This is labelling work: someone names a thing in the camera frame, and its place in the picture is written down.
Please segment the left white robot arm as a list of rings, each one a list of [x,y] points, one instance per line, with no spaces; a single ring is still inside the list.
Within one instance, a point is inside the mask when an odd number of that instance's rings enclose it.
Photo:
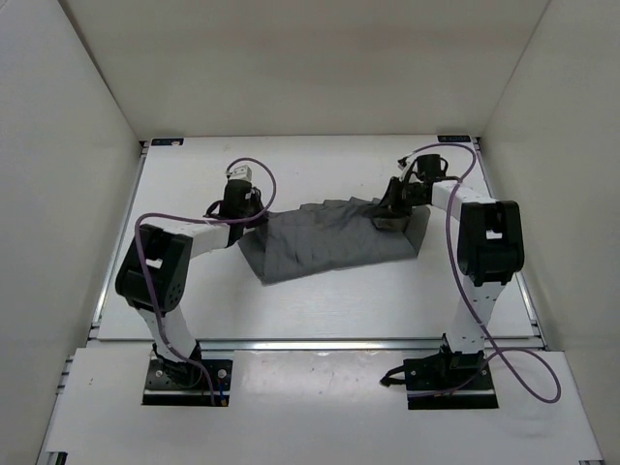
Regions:
[[[156,357],[170,375],[190,386],[202,376],[199,344],[180,308],[190,261],[233,246],[246,231],[264,223],[266,213],[261,191],[242,174],[229,177],[223,199],[207,209],[205,218],[176,220],[165,229],[138,219],[115,290],[146,322]]]

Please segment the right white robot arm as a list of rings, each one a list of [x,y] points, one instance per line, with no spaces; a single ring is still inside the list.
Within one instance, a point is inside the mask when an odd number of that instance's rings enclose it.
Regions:
[[[496,301],[524,265],[519,206],[449,176],[449,163],[439,154],[418,155],[415,160],[406,156],[398,165],[401,173],[390,179],[372,214],[377,229],[404,232],[422,206],[446,213],[446,233],[451,222],[457,222],[457,242],[448,238],[447,245],[460,300],[434,364],[438,383],[456,388],[481,366],[484,330]]]

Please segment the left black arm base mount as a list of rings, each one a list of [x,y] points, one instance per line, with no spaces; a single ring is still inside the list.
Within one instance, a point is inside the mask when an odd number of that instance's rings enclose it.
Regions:
[[[201,369],[186,362],[172,362],[155,350],[149,356],[141,404],[157,407],[214,407],[230,405],[233,359],[202,357],[211,384]]]

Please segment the grey pleated skirt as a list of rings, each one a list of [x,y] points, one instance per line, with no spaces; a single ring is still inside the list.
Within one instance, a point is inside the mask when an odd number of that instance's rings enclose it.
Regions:
[[[418,207],[404,232],[384,232],[370,218],[378,203],[377,199],[325,200],[271,213],[265,224],[239,239],[238,247],[265,285],[416,258],[430,209]]]

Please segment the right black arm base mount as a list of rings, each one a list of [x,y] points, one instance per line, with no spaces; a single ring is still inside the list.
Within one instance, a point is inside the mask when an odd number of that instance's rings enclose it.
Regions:
[[[432,356],[405,358],[380,380],[403,386],[410,411],[494,410],[499,407],[484,352],[462,354],[443,347]]]

